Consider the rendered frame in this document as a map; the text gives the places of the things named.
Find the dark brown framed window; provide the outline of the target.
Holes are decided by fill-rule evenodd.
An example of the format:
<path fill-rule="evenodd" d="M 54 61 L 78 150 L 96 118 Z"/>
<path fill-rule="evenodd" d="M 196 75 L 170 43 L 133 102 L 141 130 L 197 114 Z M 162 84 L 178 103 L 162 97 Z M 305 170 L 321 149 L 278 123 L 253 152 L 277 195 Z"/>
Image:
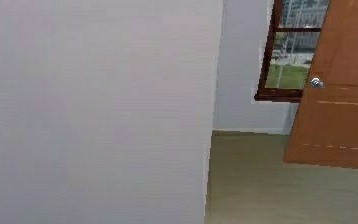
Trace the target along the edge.
<path fill-rule="evenodd" d="M 330 0 L 273 0 L 256 101 L 300 100 Z"/>

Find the orange wooden room door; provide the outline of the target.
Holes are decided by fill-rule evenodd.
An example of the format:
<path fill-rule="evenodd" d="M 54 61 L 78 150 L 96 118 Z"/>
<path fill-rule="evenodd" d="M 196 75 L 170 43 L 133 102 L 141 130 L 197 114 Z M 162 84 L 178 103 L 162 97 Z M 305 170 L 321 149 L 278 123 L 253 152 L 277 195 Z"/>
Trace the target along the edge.
<path fill-rule="evenodd" d="M 329 2 L 283 161 L 358 169 L 358 0 Z"/>

